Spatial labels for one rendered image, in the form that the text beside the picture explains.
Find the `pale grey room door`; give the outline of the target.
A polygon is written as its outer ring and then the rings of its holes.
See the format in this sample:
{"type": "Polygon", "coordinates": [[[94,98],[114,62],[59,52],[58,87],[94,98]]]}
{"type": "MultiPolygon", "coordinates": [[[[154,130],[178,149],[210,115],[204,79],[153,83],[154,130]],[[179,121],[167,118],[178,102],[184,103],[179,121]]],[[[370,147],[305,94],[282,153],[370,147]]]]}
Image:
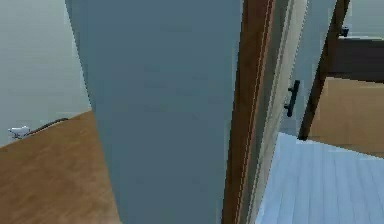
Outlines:
{"type": "Polygon", "coordinates": [[[298,136],[337,0],[274,0],[271,40],[262,72],[259,109],[248,157],[247,182],[237,224],[255,224],[280,131],[298,136]],[[284,105],[300,81],[293,115],[284,105]]]}

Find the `small white plug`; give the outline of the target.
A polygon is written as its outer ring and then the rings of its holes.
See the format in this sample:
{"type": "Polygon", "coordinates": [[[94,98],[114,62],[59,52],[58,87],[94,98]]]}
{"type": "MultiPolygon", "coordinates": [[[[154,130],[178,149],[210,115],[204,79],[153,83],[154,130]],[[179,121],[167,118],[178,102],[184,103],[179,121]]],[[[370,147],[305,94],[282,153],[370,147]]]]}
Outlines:
{"type": "Polygon", "coordinates": [[[22,139],[30,133],[31,129],[28,126],[22,126],[9,128],[8,131],[14,139],[22,139]]]}

